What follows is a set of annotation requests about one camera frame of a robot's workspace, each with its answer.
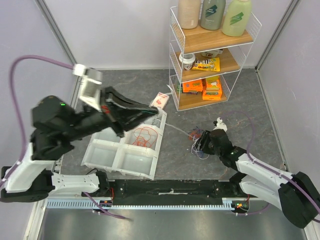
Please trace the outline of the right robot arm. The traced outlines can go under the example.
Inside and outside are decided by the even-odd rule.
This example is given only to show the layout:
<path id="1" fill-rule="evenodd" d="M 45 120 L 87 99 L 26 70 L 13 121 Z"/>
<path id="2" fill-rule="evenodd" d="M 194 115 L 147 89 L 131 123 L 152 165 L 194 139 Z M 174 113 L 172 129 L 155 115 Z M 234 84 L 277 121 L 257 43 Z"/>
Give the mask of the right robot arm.
<path id="1" fill-rule="evenodd" d="M 307 174 L 290 173 L 264 163 L 233 145 L 223 129 L 204 131 L 194 146 L 206 155 L 217 156 L 226 167 L 239 173 L 240 179 L 229 184 L 233 196 L 258 197 L 281 210 L 300 229 L 320 215 L 320 193 Z"/>

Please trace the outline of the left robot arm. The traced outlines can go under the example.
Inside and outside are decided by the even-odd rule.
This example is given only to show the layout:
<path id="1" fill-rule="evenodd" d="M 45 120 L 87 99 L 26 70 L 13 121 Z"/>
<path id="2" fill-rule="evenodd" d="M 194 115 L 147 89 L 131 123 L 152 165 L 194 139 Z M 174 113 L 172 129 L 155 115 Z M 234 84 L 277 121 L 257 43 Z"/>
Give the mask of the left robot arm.
<path id="1" fill-rule="evenodd" d="M 45 97 L 31 111 L 34 131 L 23 159 L 1 170 L 1 202 L 32 203 L 62 194 L 106 196 L 110 184 L 105 172 L 62 175 L 52 172 L 50 166 L 74 149 L 74 141 L 107 128 L 123 138 L 158 112 L 156 107 L 128 99 L 113 87 L 100 89 L 97 106 L 84 103 L 80 112 L 54 95 Z"/>

